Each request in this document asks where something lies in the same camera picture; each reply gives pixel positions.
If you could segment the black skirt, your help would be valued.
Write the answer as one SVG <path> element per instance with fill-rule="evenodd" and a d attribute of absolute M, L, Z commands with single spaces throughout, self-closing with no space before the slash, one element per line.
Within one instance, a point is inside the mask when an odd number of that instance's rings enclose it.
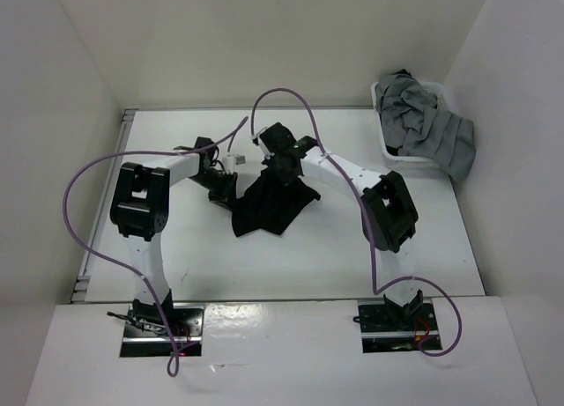
<path fill-rule="evenodd" d="M 257 230 L 280 236 L 298 215 L 321 195 L 300 178 L 284 185 L 269 169 L 236 199 L 232 206 L 232 228 L 236 237 Z"/>

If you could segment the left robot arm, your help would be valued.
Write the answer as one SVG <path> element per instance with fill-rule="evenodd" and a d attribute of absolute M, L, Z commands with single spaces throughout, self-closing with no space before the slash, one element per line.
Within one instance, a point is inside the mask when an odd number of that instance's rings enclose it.
<path fill-rule="evenodd" d="M 208 190 L 208 199 L 226 209 L 234 204 L 237 173 L 223 161 L 215 167 L 219 150 L 207 137 L 197 139 L 197 153 L 183 148 L 153 162 L 122 164 L 110 207 L 110 220 L 123 236 L 130 266 L 139 281 L 133 316 L 155 335 L 165 335 L 175 324 L 172 289 L 164 272 L 161 234 L 170 206 L 170 188 L 191 180 Z"/>

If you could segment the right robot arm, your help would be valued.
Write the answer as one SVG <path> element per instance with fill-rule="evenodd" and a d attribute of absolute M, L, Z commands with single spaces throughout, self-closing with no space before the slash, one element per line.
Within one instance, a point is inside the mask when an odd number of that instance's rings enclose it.
<path fill-rule="evenodd" d="M 422 304 L 420 289 L 408 288 L 394 296 L 385 292 L 396 284 L 412 281 L 396 264 L 389 266 L 392 278 L 377 283 L 378 252 L 393 257 L 416 233 L 419 220 L 411 194 L 400 173 L 376 172 L 326 150 L 321 142 L 305 136 L 297 139 L 277 122 L 261 129 L 252 141 L 263 152 L 262 163 L 284 184 L 307 177 L 320 181 L 354 200 L 360 209 L 362 232 L 370 246 L 372 288 L 382 295 L 390 326 L 405 329 L 417 318 Z"/>

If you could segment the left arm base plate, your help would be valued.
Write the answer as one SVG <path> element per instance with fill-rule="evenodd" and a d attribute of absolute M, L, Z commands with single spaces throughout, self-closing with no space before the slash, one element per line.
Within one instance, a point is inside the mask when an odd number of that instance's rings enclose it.
<path fill-rule="evenodd" d="M 107 312 L 107 316 L 123 323 L 121 358 L 170 357 L 173 347 L 161 321 L 146 320 L 127 313 Z M 181 357 L 199 357 L 202 353 L 204 306 L 174 304 L 169 325 Z"/>

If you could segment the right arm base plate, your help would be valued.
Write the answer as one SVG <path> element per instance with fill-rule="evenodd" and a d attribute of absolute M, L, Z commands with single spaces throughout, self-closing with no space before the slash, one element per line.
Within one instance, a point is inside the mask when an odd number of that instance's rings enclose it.
<path fill-rule="evenodd" d="M 430 301 L 425 301 L 406 324 L 399 326 L 392 322 L 382 300 L 359 302 L 358 312 L 352 320 L 360 327 L 364 353 L 418 351 L 420 342 L 425 351 L 442 350 Z"/>

